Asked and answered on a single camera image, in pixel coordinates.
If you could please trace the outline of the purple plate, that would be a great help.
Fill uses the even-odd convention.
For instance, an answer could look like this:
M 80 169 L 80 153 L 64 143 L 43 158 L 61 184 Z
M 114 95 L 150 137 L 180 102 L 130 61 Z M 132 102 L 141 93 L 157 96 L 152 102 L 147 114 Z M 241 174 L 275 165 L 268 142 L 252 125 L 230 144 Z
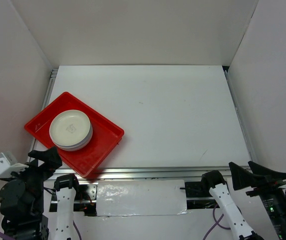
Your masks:
M 55 146 L 58 147 L 59 149 L 62 149 L 68 152 L 78 151 L 84 148 L 91 141 L 92 136 L 93 136 L 93 130 L 91 129 L 89 133 L 86 135 L 86 137 L 79 143 L 76 143 L 70 146 L 63 146 L 63 145 L 55 144 Z

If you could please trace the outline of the cream plate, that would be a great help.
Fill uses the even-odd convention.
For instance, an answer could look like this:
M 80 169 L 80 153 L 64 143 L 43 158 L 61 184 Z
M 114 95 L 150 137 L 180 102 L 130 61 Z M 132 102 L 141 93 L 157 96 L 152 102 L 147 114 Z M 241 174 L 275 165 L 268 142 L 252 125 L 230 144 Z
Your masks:
M 55 145 L 71 148 L 87 144 L 93 136 L 93 127 L 84 112 L 71 109 L 59 113 L 52 120 L 48 132 Z

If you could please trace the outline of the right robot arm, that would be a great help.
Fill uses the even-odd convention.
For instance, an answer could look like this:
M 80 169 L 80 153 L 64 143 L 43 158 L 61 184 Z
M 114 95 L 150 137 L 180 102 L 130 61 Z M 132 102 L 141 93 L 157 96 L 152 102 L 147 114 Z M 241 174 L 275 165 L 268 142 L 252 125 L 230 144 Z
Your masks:
M 230 162 L 233 190 L 246 190 L 248 197 L 261 204 L 241 207 L 233 200 L 228 183 L 218 170 L 201 177 L 201 191 L 212 196 L 221 209 L 234 240 L 286 240 L 286 172 L 279 172 L 253 161 L 249 170 Z

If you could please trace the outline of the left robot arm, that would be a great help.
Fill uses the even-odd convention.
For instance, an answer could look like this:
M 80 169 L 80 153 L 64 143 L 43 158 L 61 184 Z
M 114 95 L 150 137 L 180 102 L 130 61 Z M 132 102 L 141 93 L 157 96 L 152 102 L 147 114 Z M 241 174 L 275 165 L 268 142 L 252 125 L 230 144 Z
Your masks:
M 0 154 L 0 213 L 3 240 L 75 240 L 74 201 L 82 187 L 73 173 L 46 183 L 63 161 L 56 147 L 32 150 L 30 161 L 19 163 Z

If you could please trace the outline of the red plastic bin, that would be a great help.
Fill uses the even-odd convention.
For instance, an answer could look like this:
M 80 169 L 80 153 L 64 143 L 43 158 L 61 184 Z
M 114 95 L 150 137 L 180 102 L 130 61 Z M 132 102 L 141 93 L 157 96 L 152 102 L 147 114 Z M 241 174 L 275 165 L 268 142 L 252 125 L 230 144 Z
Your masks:
M 83 178 L 90 178 L 124 136 L 124 130 L 106 117 L 86 105 L 84 102 L 64 92 L 45 107 L 24 126 L 25 130 L 46 148 L 54 147 L 50 138 L 50 124 L 54 118 L 67 110 L 79 110 L 85 113 L 93 126 L 93 135 L 89 143 L 77 151 L 58 149 L 62 161 Z

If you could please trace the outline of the white foil-edged panel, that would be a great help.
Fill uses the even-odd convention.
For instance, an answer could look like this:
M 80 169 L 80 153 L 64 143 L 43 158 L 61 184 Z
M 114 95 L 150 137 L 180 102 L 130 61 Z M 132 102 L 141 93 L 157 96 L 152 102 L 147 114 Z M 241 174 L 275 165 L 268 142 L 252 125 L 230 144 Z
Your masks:
M 186 214 L 185 182 L 178 180 L 100 181 L 99 217 L 174 216 Z

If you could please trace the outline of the aluminium front rail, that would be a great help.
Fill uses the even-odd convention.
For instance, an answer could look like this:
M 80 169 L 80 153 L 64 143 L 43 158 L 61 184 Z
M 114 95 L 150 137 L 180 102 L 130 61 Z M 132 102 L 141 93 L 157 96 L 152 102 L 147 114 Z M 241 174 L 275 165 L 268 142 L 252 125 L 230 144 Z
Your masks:
M 73 169 L 63 166 L 49 178 L 54 181 L 57 177 L 75 174 L 80 180 L 118 181 L 118 180 L 150 180 L 150 179 L 194 179 L 203 174 L 218 170 L 223 177 L 230 177 L 231 171 L 227 166 L 215 167 L 139 167 L 139 168 L 97 168 L 88 176 L 82 177 Z

